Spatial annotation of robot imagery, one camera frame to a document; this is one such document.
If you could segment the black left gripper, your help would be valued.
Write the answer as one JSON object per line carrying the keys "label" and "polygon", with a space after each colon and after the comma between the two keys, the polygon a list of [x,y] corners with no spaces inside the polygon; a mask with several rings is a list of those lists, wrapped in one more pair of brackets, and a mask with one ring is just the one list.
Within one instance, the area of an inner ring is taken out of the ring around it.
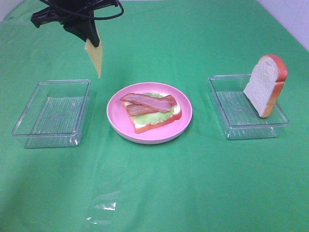
{"label": "black left gripper", "polygon": [[94,11],[110,6],[119,7],[118,0],[43,0],[48,7],[33,13],[31,22],[36,26],[50,22],[61,22],[63,29],[86,42],[90,40],[94,47],[98,47],[100,38],[97,33],[95,20],[109,20],[120,15],[95,17]]}

